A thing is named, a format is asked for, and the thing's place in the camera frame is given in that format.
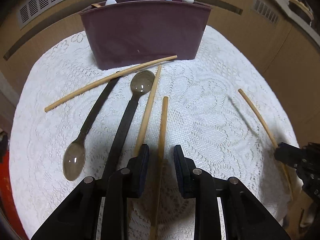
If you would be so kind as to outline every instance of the beige wall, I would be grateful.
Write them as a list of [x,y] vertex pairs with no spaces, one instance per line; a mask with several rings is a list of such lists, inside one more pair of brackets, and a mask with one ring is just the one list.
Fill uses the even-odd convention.
[[11,104],[16,106],[19,102],[19,94],[13,89],[13,87],[8,83],[6,78],[0,72],[0,92],[10,101]]
[[320,143],[320,55],[300,28],[292,27],[263,76],[288,114],[299,144]]
[[[20,30],[15,10],[0,27],[0,52],[7,50],[27,31],[50,15],[83,0],[64,0],[49,8]],[[242,9],[241,15],[212,6],[208,25],[214,27],[230,40],[265,77],[287,112],[298,142],[318,140],[320,107],[313,100],[319,91],[316,82],[319,54],[316,46],[300,31],[292,26],[272,0],[263,0],[279,16],[277,24],[268,22],[252,10],[254,0],[221,0]],[[64,38],[83,30],[78,14],[72,14],[42,30],[9,59],[0,57],[0,71],[12,87],[21,93],[28,73],[36,60]]]
[[11,133],[15,107],[10,101],[0,92],[0,128]]

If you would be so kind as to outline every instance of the table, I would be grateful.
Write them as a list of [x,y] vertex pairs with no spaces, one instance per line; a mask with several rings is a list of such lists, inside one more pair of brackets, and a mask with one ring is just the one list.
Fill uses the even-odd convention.
[[[85,141],[86,163],[80,177],[67,181],[63,154],[73,141],[104,86],[45,113],[60,97],[118,69],[99,70],[85,32],[49,49],[34,64],[15,112],[10,142],[10,180],[14,202],[28,235],[86,176],[100,178],[122,114],[131,98],[133,74],[121,78]],[[156,66],[150,68],[154,73]],[[254,66],[225,37],[207,26],[196,59],[166,62],[156,92],[145,143],[157,149],[163,96],[169,97],[164,177],[159,210],[160,239],[193,239],[194,200],[181,198],[172,158],[180,144],[198,168],[217,178],[238,177],[279,219],[289,192],[273,159],[262,125],[237,92],[242,88],[264,117],[278,142],[298,146],[289,119]],[[140,99],[126,138],[119,168],[132,156],[148,95]],[[130,239],[148,239],[150,181],[134,203]]]

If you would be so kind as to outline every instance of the chopstick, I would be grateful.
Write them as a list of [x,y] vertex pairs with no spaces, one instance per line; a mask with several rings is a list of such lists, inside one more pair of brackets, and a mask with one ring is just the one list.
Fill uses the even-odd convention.
[[92,6],[97,7],[97,8],[102,7],[101,5],[99,5],[97,3],[93,3]]
[[154,101],[155,95],[156,95],[156,90],[157,90],[157,86],[158,86],[158,82],[159,82],[161,68],[162,68],[162,66],[159,65],[157,73],[156,73],[156,76],[155,76],[155,80],[153,81],[152,88],[151,88],[151,91],[150,91],[150,94],[149,94],[149,97],[148,97],[148,102],[147,102],[147,105],[146,105],[146,109],[144,110],[143,118],[142,118],[141,125],[140,125],[139,134],[138,134],[138,137],[137,137],[136,146],[135,146],[134,152],[133,152],[133,156],[134,157],[138,156],[140,147],[143,144],[144,138],[146,136],[148,122],[149,122],[149,118],[150,118],[150,114],[151,114],[151,110],[152,110],[153,101]]
[[[268,134],[268,136],[269,136],[269,138],[271,140],[271,143],[272,143],[273,147],[275,149],[278,148],[278,144],[277,144],[277,141],[276,141],[275,137],[273,136],[273,133],[271,132],[271,130],[267,126],[266,122],[263,120],[263,118],[262,118],[261,114],[258,112],[257,108],[253,105],[251,100],[247,97],[247,95],[243,92],[242,89],[238,89],[238,92],[244,98],[244,100],[248,103],[248,105],[250,106],[252,111],[255,113],[255,115],[259,119],[259,121],[262,124],[263,128],[266,130],[266,132],[267,132],[267,134]],[[281,166],[282,166],[282,169],[284,171],[285,177],[286,177],[287,182],[288,182],[291,199],[293,199],[293,189],[292,189],[292,183],[291,183],[291,179],[290,179],[290,176],[289,176],[288,169],[283,163],[281,163]]]
[[168,100],[169,100],[168,97],[164,97],[163,102],[162,102],[160,134],[159,134],[158,155],[157,155],[157,158],[158,158],[157,166],[158,167],[157,167],[156,181],[154,183],[154,199],[153,199],[154,206],[152,208],[149,240],[155,240],[156,236],[157,236],[157,219],[158,219],[158,209],[159,209],[159,199],[160,199],[165,133],[166,133],[166,129],[167,129]]
[[107,83],[108,81],[110,81],[111,79],[113,78],[116,78],[116,77],[120,77],[120,76],[124,76],[124,75],[128,75],[138,69],[141,69],[141,68],[145,68],[145,67],[148,67],[148,66],[151,66],[151,65],[154,65],[154,64],[157,64],[157,63],[161,63],[161,62],[164,62],[164,61],[167,61],[167,60],[171,60],[171,59],[175,59],[177,58],[177,56],[170,56],[170,57],[165,57],[165,58],[160,58],[160,59],[156,59],[156,60],[152,60],[152,61],[149,61],[149,62],[146,62],[146,63],[143,63],[143,64],[139,64],[137,66],[134,66],[134,67],[130,67],[130,68],[127,68],[127,69],[124,69],[124,70],[121,70],[119,72],[116,72],[112,75],[109,75],[107,77],[104,77],[104,78],[101,78],[93,83],[90,83],[89,85],[86,85],[76,91],[73,91],[72,93],[66,95],[65,97],[59,99],[58,101],[52,103],[51,105],[47,106],[44,111],[47,113],[48,111],[54,109],[55,107],[67,102],[68,100],[78,96],[78,95],[81,95],[82,93],[92,89],[92,88],[95,88],[95,87],[98,87],[104,83]]

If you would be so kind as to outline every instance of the spoon bowl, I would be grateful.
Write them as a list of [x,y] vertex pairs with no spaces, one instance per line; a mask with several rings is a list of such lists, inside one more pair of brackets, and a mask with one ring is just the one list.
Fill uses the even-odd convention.
[[63,174],[67,180],[73,181],[78,178],[84,166],[84,161],[84,141],[77,138],[70,143],[63,157]]
[[149,70],[143,70],[137,73],[130,83],[132,93],[139,97],[148,93],[152,88],[154,80],[155,75]]

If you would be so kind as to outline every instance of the screw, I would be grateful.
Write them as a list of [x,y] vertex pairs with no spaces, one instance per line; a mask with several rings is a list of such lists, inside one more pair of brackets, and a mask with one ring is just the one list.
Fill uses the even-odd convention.
[[200,175],[201,173],[202,173],[202,170],[201,169],[198,169],[198,168],[196,168],[196,169],[193,169],[193,174],[196,174],[196,175]]
[[129,174],[130,173],[130,170],[128,168],[123,168],[121,171],[120,171],[123,175],[126,175],[126,174]]
[[91,176],[88,176],[88,177],[85,177],[84,179],[83,179],[83,181],[84,181],[84,183],[91,183],[91,182],[93,182],[93,177],[91,177]]
[[230,183],[232,183],[232,184],[238,184],[239,179],[237,179],[236,177],[231,177],[231,178],[229,179],[229,181],[230,181]]

